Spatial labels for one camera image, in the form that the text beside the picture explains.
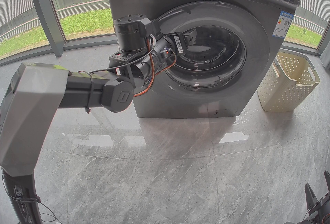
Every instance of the laundry basket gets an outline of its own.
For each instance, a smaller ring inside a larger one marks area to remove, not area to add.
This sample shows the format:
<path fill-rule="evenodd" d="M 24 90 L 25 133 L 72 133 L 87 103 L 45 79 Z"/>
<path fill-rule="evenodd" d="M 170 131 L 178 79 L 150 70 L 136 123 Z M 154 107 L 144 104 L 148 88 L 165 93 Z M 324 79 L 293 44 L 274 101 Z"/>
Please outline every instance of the laundry basket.
<path fill-rule="evenodd" d="M 293 111 L 318 83 L 320 78 L 306 55 L 280 49 L 258 88 L 258 96 L 265 111 Z"/>

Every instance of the gray washing machine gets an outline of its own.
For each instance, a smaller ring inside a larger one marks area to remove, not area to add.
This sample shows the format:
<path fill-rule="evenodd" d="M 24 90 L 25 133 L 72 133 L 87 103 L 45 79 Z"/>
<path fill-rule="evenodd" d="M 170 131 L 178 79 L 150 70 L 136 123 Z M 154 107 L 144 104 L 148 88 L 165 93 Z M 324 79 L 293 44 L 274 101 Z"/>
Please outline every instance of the gray washing machine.
<path fill-rule="evenodd" d="M 163 33 L 196 29 L 193 45 L 151 90 L 138 117 L 238 116 L 273 62 L 300 0 L 109 0 L 113 19 L 145 14 Z"/>

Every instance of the sticker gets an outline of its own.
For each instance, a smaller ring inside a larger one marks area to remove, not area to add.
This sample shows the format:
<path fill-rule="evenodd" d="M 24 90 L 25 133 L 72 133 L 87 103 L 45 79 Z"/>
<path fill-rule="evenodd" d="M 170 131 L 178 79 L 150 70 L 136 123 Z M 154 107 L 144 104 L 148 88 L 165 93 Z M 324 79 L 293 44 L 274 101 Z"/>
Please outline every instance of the sticker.
<path fill-rule="evenodd" d="M 294 15 L 291 13 L 281 11 L 272 36 L 284 39 L 291 25 L 293 16 Z"/>
<path fill-rule="evenodd" d="M 17 186 L 17 185 L 15 186 L 14 194 L 15 194 L 16 198 L 19 198 L 19 199 L 24 198 L 23 191 L 22 191 L 22 188 L 20 186 Z M 23 203 L 23 202 L 17 202 L 17 203 L 19 204 L 19 211 L 21 212 L 25 223 L 32 223 L 31 217 L 30 217 L 30 215 L 27 211 L 26 203 Z"/>
<path fill-rule="evenodd" d="M 177 44 L 177 48 L 179 50 L 179 53 L 183 53 L 184 50 L 182 49 L 181 42 L 179 36 L 174 36 L 175 42 Z"/>

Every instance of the gray tile floor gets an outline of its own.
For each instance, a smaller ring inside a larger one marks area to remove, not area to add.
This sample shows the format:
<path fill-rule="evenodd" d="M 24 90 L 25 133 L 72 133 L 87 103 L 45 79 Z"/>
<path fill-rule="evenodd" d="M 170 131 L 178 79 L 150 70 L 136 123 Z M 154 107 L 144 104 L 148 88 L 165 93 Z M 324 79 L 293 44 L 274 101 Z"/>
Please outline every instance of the gray tile floor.
<path fill-rule="evenodd" d="M 94 70 L 116 50 L 31 61 Z M 133 105 L 117 114 L 58 110 L 35 169 L 37 193 L 63 224 L 299 222 L 305 183 L 321 197 L 330 170 L 330 73 L 311 60 L 321 84 L 288 113 L 266 113 L 257 94 L 236 118 L 138 119 Z M 19 64 L 0 67 L 0 99 Z M 2 186 L 0 223 L 17 223 Z"/>

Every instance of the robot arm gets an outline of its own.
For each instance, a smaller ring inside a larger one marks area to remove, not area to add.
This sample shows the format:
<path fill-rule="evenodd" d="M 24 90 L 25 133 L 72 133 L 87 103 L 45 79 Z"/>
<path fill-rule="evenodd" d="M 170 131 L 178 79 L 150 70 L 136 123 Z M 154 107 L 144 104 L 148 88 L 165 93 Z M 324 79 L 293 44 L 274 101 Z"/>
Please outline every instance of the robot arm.
<path fill-rule="evenodd" d="M 118 19 L 114 28 L 119 51 L 109 57 L 109 68 L 70 72 L 59 65 L 25 62 L 10 81 L 0 105 L 0 165 L 20 224 L 42 224 L 34 168 L 56 110 L 124 111 L 134 96 L 148 90 L 156 74 L 175 64 L 176 56 L 184 54 L 196 37 L 196 31 L 164 35 L 156 20 L 143 15 Z M 134 89 L 142 92 L 134 94 Z"/>
<path fill-rule="evenodd" d="M 0 106 L 0 165 L 21 224 L 42 223 L 33 171 L 56 110 L 103 106 L 119 112 L 130 105 L 133 93 L 128 78 L 109 71 L 96 75 L 56 65 L 20 65 Z"/>

